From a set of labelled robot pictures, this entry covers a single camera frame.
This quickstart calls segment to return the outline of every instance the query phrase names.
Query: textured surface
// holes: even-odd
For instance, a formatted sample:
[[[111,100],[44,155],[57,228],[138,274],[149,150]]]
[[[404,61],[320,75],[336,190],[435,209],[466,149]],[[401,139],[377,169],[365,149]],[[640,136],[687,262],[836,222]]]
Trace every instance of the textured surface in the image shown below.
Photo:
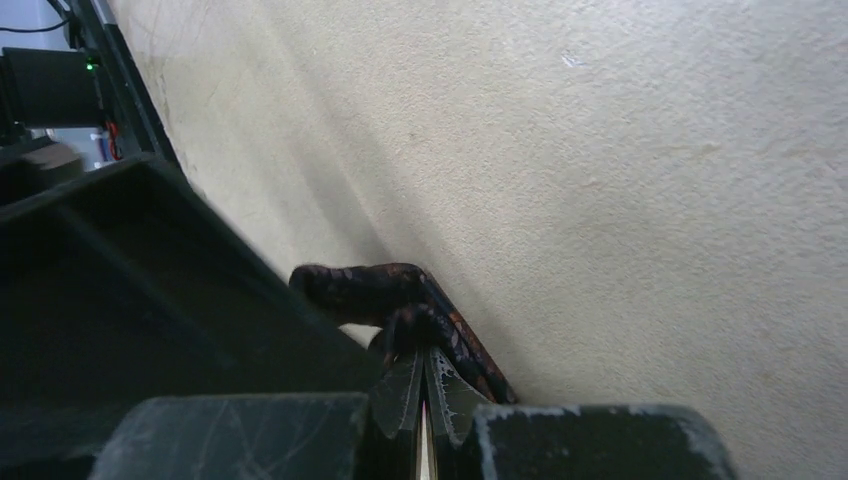
[[[845,477],[835,0],[113,0],[193,182],[283,275],[427,267],[532,403],[682,403]]]

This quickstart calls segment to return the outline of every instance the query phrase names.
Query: beige table surface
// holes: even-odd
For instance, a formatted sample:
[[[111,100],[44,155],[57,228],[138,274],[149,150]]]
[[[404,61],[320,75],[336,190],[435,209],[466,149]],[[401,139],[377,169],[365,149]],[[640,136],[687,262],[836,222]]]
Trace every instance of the beige table surface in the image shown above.
[[[524,400],[683,403],[746,478],[848,478],[837,0],[112,5],[281,275],[419,263]]]

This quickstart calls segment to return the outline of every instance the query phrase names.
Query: black cable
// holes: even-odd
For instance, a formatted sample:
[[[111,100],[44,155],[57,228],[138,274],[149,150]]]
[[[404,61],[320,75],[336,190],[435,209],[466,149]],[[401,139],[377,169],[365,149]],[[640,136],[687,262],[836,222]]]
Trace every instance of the black cable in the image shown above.
[[[44,27],[44,28],[10,28],[10,27],[0,27],[0,32],[11,32],[11,33],[44,33],[44,32],[52,32],[53,30],[62,28],[67,24],[69,19],[64,19],[61,22],[53,25],[52,27]]]

